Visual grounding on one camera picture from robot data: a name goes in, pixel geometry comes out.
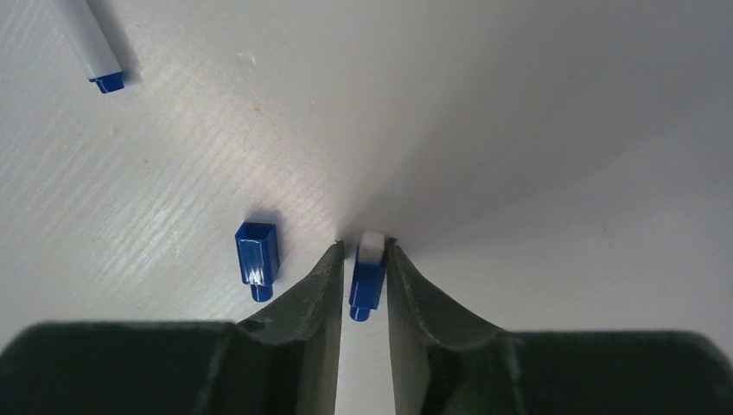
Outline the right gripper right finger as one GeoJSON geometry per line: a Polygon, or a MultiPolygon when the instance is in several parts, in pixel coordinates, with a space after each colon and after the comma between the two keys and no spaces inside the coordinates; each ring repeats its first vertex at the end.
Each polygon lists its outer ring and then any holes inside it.
{"type": "Polygon", "coordinates": [[[386,245],[399,414],[729,414],[732,366],[689,331],[498,327],[386,245]]]}

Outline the blue pen cap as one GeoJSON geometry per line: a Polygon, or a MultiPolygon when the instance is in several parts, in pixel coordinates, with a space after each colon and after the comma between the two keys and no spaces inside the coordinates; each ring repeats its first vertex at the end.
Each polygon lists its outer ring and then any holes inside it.
{"type": "Polygon", "coordinates": [[[386,275],[386,236],[365,231],[357,246],[349,295],[349,315],[356,322],[365,322],[379,307],[386,275]]]}
{"type": "Polygon", "coordinates": [[[276,225],[245,221],[234,240],[242,283],[250,288],[255,302],[270,301],[280,268],[276,225]]]}

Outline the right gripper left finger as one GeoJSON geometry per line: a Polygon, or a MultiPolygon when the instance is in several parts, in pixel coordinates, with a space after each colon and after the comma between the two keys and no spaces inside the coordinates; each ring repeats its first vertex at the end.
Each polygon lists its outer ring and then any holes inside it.
{"type": "Polygon", "coordinates": [[[240,322],[44,322],[1,353],[4,414],[331,414],[345,248],[240,322]]]}

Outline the white marker pen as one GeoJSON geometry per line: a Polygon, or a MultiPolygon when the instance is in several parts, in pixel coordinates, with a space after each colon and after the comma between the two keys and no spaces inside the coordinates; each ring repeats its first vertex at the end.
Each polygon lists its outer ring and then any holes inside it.
{"type": "Polygon", "coordinates": [[[123,69],[88,2],[51,0],[47,5],[86,78],[103,94],[124,89],[123,69]]]}

